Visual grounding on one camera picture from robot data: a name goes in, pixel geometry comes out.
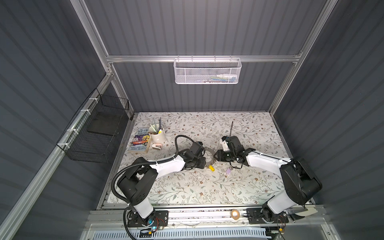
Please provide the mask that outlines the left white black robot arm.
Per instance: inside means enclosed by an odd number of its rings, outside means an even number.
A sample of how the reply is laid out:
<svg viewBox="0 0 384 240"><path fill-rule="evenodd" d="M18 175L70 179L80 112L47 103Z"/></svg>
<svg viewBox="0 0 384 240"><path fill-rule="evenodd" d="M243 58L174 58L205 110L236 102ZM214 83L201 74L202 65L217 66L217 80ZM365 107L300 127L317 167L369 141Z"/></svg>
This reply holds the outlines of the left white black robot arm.
<svg viewBox="0 0 384 240"><path fill-rule="evenodd" d="M111 191L150 225L155 218L155 210L148 195L155 180L172 173L203 169L206 164L205 152L203 143L193 142L189 149L177 152L176 156L168 159L150 162L140 157L114 176Z"/></svg>

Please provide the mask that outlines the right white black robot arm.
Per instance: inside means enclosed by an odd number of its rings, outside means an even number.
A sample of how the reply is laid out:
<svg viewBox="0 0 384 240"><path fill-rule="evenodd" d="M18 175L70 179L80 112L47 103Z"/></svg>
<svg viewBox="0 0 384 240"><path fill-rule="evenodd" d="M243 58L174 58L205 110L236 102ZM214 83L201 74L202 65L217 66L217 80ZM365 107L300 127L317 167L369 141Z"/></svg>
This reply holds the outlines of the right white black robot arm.
<svg viewBox="0 0 384 240"><path fill-rule="evenodd" d="M258 218L266 223L274 223L280 214L295 206L305 206L323 185L304 159L279 158L266 155L255 149L240 152L218 150L214 159L219 162L240 163L255 167L279 176L284 189L276 193L262 205Z"/></svg>

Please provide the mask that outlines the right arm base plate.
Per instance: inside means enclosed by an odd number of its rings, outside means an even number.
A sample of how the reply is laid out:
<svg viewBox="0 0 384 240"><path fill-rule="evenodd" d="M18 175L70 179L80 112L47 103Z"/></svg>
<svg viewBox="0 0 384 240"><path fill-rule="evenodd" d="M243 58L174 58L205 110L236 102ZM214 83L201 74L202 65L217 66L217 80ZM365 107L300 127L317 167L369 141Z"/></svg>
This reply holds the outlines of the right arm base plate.
<svg viewBox="0 0 384 240"><path fill-rule="evenodd" d="M285 212L279 215L267 210L266 208L248 208L243 217L247 218L250 224L287 224L288 216Z"/></svg>

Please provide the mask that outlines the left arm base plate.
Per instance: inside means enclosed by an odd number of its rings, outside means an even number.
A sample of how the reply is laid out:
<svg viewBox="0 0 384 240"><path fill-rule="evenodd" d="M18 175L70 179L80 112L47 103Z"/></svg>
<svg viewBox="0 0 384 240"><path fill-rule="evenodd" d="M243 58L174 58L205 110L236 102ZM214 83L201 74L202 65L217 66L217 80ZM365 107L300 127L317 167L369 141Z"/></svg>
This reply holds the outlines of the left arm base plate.
<svg viewBox="0 0 384 240"><path fill-rule="evenodd" d="M166 227L169 220L169 211L154 210L148 217L142 218L138 213L130 211L127 215L129 228L139 227Z"/></svg>

